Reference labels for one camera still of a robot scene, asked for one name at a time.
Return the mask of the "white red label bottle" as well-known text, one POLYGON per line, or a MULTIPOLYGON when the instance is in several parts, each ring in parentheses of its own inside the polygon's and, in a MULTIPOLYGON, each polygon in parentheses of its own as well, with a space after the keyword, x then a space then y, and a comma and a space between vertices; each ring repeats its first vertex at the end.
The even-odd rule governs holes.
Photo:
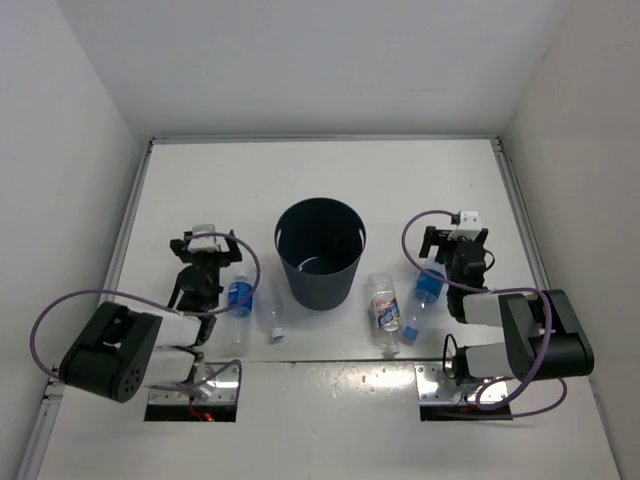
POLYGON ((400 351, 402 319, 392 276, 384 272, 372 274, 366 287, 374 339, 383 356, 393 358, 400 351))

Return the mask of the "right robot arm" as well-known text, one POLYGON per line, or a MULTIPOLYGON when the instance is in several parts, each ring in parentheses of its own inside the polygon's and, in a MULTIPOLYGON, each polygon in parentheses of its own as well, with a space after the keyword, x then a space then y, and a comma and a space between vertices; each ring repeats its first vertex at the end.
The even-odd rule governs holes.
POLYGON ((455 348, 445 373, 458 384, 492 377, 524 380, 534 362, 542 363, 535 380, 590 375, 595 366, 593 349, 567 294, 561 289, 537 293, 481 294, 462 289, 484 288, 488 251, 482 229, 474 240, 455 239, 451 230, 425 228, 419 256, 437 249, 435 262, 450 282, 447 307, 461 324, 502 329, 497 344, 455 348))

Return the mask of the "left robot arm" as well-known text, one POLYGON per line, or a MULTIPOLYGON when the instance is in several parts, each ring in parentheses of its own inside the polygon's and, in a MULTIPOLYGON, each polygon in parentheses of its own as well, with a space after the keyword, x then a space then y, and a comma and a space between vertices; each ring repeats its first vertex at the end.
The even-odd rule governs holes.
POLYGON ((242 260, 233 231, 225 243, 226 249, 218 245, 211 225, 171 240, 170 249, 185 267, 168 305, 134 310, 102 302, 61 362, 62 383, 119 403, 141 388, 191 390, 203 357, 199 348, 216 323, 220 271, 242 260))

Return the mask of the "blue bottle blue cap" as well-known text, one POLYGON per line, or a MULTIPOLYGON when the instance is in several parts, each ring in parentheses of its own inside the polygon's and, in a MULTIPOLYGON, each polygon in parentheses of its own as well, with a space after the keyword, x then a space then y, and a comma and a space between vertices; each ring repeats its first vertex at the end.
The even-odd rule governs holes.
POLYGON ((445 274, 437 264, 425 265, 411 290, 404 312, 403 338, 413 344, 433 316, 444 286, 445 274))

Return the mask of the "clear bottle white cap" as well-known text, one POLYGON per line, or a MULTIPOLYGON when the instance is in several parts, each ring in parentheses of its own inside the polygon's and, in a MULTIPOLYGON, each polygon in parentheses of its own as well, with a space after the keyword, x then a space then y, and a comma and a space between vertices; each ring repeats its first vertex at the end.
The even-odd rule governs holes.
POLYGON ((277 286, 267 284, 259 289, 258 317, 261 329, 271 343, 284 339, 284 303, 277 286))

